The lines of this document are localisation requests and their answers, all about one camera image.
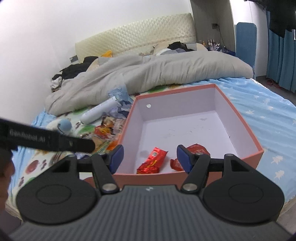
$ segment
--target white bottle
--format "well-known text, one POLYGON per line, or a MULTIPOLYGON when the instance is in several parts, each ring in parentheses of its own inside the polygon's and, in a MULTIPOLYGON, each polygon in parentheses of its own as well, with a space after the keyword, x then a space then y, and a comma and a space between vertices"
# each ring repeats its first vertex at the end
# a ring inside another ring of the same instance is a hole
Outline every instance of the white bottle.
POLYGON ((119 103, 116 100, 115 96, 111 97, 110 99, 104 101, 103 103, 95 106, 94 108, 90 109, 89 111, 85 112, 80 121, 87 125, 97 119, 99 119, 104 112, 108 113, 112 108, 118 106, 119 103))

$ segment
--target bed headboard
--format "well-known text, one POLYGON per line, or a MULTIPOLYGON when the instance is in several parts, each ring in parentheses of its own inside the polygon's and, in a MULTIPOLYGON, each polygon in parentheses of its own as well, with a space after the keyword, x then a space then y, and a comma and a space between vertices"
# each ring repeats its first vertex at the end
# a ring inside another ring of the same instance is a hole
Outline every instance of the bed headboard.
POLYGON ((87 56, 101 56, 112 50, 113 56, 146 53, 159 43, 196 42, 191 13, 153 18, 123 25, 96 34, 75 44, 80 62, 87 56))

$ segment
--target pink box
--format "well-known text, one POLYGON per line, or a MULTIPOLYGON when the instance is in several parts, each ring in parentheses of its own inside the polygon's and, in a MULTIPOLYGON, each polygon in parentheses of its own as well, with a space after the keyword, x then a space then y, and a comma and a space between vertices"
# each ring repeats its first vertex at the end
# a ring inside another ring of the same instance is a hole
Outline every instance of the pink box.
MULTIPOLYGON (((113 175, 118 185, 181 186, 187 174, 170 167, 182 144, 204 146, 212 158, 232 153, 256 168, 263 149, 250 127, 215 85, 201 85, 137 96, 119 141, 124 159, 113 175), (161 172, 136 174, 154 147, 168 151, 161 172)), ((208 183, 221 177, 210 173, 208 183)))

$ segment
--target power cord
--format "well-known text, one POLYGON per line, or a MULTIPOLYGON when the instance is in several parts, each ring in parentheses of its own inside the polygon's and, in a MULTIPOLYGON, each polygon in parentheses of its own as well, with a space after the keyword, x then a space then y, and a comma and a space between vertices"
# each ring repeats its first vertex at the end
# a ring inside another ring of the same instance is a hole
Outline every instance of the power cord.
POLYGON ((221 34, 220 26, 219 26, 219 25, 218 25, 218 28, 219 28, 219 34, 220 34, 220 40, 219 40, 219 43, 220 43, 220 47, 222 47, 222 46, 221 46, 221 39, 222 39, 223 45, 225 45, 225 43, 224 43, 224 41, 223 41, 223 36, 222 36, 222 34, 221 34))

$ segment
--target red candy wrapper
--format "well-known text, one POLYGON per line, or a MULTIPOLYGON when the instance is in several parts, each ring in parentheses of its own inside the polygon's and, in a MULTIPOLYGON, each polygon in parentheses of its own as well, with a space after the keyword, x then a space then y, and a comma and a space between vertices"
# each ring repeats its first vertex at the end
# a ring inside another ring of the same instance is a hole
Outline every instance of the red candy wrapper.
POLYGON ((167 151, 157 147, 150 153, 148 159, 137 169, 137 174, 154 174, 159 173, 167 151))
MULTIPOLYGON (((211 156, 209 154, 209 152, 207 151, 207 149, 204 146, 199 145, 199 144, 191 145, 191 146, 187 147, 187 150, 190 151, 192 154, 204 153, 204 154, 211 156)), ((170 160, 170 167, 176 171, 179 171, 179 172, 184 171, 184 169, 182 168, 182 166, 177 158, 170 160)))

